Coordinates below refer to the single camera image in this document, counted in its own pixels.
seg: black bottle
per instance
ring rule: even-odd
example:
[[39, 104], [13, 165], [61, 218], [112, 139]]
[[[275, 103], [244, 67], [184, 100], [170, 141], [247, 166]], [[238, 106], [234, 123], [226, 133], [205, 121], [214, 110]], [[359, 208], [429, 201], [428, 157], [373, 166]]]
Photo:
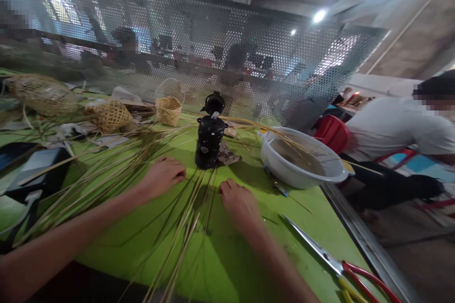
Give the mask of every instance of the black bottle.
[[218, 151], [227, 124], [218, 118], [226, 106], [219, 92], [214, 92], [205, 99], [205, 106], [201, 111], [206, 111], [207, 116], [198, 118], [198, 141], [196, 143], [196, 156], [194, 161], [201, 169], [215, 168], [218, 162]]

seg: metal mesh screen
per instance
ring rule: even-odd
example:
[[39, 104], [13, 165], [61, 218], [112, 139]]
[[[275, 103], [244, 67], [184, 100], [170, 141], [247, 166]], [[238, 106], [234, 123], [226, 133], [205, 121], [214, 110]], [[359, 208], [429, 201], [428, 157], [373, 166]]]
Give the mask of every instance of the metal mesh screen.
[[[8, 13], [4, 21], [11, 13], [22, 15], [3, 22], [6, 30], [34, 28], [60, 37], [37, 34], [30, 43], [28, 37], [9, 36], [23, 44], [16, 51], [11, 44], [0, 49], [0, 62], [9, 67], [73, 83], [86, 80], [87, 87], [107, 93], [123, 86], [145, 101], [174, 95], [194, 112], [217, 90], [227, 102], [224, 115], [267, 118], [302, 131], [385, 34], [333, 22], [314, 25], [297, 15], [224, 0], [1, 3]], [[14, 53], [21, 55], [20, 65], [11, 62]]]

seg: table edge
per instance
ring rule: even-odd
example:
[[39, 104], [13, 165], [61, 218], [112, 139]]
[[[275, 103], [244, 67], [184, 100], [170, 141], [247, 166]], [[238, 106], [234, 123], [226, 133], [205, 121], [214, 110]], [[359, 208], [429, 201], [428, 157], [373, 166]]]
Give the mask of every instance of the table edge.
[[403, 303], [424, 303], [336, 185], [320, 187], [371, 269]]

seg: woven bamboo basket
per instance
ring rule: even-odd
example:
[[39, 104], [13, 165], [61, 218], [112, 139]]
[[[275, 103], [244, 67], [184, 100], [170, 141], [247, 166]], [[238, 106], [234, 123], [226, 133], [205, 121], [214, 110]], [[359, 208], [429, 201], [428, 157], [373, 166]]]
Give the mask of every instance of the woven bamboo basket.
[[89, 121], [99, 127], [103, 133], [111, 133], [133, 120], [133, 116], [126, 106], [119, 101], [86, 106], [84, 107], [84, 114], [90, 116]]
[[175, 97], [167, 96], [156, 100], [156, 120], [158, 123], [177, 126], [181, 111], [182, 104]]
[[77, 110], [74, 93], [48, 76], [18, 74], [9, 80], [8, 88], [22, 103], [44, 116], [62, 116]]

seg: white shirt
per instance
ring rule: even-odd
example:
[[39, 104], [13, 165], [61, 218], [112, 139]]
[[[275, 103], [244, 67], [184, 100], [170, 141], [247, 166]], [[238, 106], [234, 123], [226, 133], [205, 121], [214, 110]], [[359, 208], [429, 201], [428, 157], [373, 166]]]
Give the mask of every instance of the white shirt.
[[346, 125], [352, 135], [344, 153], [359, 162], [374, 161], [412, 144], [425, 155], [455, 154], [453, 123], [412, 97], [376, 99]]

